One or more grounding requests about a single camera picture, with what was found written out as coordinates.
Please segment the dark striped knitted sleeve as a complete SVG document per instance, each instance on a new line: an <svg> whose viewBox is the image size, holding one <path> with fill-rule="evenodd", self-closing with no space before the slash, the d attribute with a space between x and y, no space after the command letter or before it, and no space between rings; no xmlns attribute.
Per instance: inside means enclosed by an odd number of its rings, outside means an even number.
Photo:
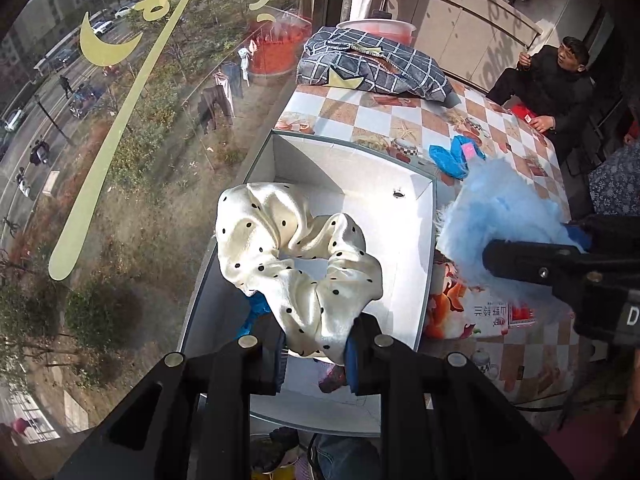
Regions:
<svg viewBox="0 0 640 480"><path fill-rule="evenodd" d="M321 392L331 393L347 385L344 366L331 365L321 376L318 386Z"/></svg>

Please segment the blue knitted cloth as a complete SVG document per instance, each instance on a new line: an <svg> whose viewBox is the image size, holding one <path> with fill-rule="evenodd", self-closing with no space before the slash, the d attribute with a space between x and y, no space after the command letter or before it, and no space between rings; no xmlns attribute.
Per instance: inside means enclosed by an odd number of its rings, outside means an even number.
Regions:
<svg viewBox="0 0 640 480"><path fill-rule="evenodd" d="M255 292L254 295L249 296L248 303L250 304L250 312L236 333L236 339L249 335L258 318L271 313L270 305L261 292Z"/></svg>

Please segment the fluffy light blue scrunchie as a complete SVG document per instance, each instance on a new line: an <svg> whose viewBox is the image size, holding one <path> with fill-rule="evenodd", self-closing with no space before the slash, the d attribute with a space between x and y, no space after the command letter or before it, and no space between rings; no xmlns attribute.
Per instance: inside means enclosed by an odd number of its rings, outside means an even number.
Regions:
<svg viewBox="0 0 640 480"><path fill-rule="evenodd" d="M519 283L491 275L483 252L492 240L575 247L553 200L539 197L502 158L474 158L456 199L438 213L436 249L454 263L458 278L469 287L514 306L529 307L537 321L559 321L570 307L541 285Z"/></svg>

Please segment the pink foam sponge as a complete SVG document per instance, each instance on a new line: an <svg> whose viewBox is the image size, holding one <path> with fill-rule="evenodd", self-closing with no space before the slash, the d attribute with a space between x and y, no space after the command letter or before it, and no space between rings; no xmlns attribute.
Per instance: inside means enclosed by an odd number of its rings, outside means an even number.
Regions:
<svg viewBox="0 0 640 480"><path fill-rule="evenodd" d="M461 153L464 157L464 160L468 162L476 156L475 144L473 142L462 144Z"/></svg>

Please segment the white polka dot scrunchie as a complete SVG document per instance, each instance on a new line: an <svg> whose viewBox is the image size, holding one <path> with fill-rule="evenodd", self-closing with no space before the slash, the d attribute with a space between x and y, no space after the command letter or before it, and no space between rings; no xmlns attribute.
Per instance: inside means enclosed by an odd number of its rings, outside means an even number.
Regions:
<svg viewBox="0 0 640 480"><path fill-rule="evenodd" d="M352 324L383 296L381 263L355 220L314 216L292 184L249 183L221 193L215 234L221 275L266 297L288 348L343 364Z"/></svg>

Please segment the person in floral clothing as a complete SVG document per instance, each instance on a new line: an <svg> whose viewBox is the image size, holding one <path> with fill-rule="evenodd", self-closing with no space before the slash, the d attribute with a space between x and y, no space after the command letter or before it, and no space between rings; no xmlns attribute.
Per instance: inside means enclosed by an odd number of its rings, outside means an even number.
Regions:
<svg viewBox="0 0 640 480"><path fill-rule="evenodd" d="M623 145L588 177L592 209L600 216L639 215L639 105L630 109L634 121Z"/></svg>

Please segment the patterned checkered tablecloth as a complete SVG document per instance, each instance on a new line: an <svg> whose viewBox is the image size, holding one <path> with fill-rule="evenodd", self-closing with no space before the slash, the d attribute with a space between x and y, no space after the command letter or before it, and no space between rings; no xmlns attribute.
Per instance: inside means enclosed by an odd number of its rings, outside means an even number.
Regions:
<svg viewBox="0 0 640 480"><path fill-rule="evenodd" d="M506 171L550 200L563 220L570 207L551 142L512 110L455 84L454 106L400 96L320 86L298 87L276 123L280 131L355 143L431 174L436 203L458 195L471 159L502 158ZM578 336L568 316L545 321L526 307L492 298L457 279L456 267L434 257L422 340L459 349L506 397L528 408L564 401L577 372Z"/></svg>

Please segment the printed snack package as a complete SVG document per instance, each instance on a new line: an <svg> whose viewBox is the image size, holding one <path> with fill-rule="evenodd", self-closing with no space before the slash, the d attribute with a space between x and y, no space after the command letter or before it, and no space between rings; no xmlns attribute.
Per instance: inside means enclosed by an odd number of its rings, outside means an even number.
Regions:
<svg viewBox="0 0 640 480"><path fill-rule="evenodd" d="M533 326L528 307L514 306L491 296L487 289L466 286L456 266L435 252L423 336L430 339L465 339L506 336L510 328Z"/></svg>

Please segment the blue crumpled cloth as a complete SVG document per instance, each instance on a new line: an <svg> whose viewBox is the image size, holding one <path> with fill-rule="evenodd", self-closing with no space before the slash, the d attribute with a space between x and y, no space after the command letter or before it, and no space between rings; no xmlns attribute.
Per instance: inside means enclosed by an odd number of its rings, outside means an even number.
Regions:
<svg viewBox="0 0 640 480"><path fill-rule="evenodd" d="M464 160L461 153L461 145L473 142L475 144L476 156L474 158L486 159L478 144L466 136L455 136L450 143L450 148L440 145L431 145L428 148L428 156L436 167L449 177L457 180L464 180L469 174L469 162Z"/></svg>

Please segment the seated person in black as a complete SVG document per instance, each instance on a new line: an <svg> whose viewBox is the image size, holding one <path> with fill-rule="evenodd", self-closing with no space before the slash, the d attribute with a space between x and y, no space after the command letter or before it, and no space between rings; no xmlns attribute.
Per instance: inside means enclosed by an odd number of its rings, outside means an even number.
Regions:
<svg viewBox="0 0 640 480"><path fill-rule="evenodd" d="M529 127L551 141L562 164L579 143L588 119L593 97L588 62L582 40L566 36L559 47L546 44L533 55L522 53L518 64L499 76L487 99L503 105L518 98L529 110Z"/></svg>

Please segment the pink plastic basin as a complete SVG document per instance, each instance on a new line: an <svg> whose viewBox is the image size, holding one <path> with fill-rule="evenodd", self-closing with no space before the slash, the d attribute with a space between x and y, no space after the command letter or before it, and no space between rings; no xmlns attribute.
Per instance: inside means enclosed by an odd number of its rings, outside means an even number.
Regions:
<svg viewBox="0 0 640 480"><path fill-rule="evenodd" d="M367 32L374 36L399 42L410 46L416 26L411 23L389 18L364 18L363 20L351 20L338 23L337 28L350 28Z"/></svg>

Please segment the checked dark blue cushion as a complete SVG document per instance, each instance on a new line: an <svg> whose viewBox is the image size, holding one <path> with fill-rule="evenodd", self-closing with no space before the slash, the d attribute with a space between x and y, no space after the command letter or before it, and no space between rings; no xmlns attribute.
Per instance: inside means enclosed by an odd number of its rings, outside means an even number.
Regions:
<svg viewBox="0 0 640 480"><path fill-rule="evenodd" d="M415 96L454 107L460 99L434 58L400 42L353 28L322 27L304 44L296 82Z"/></svg>

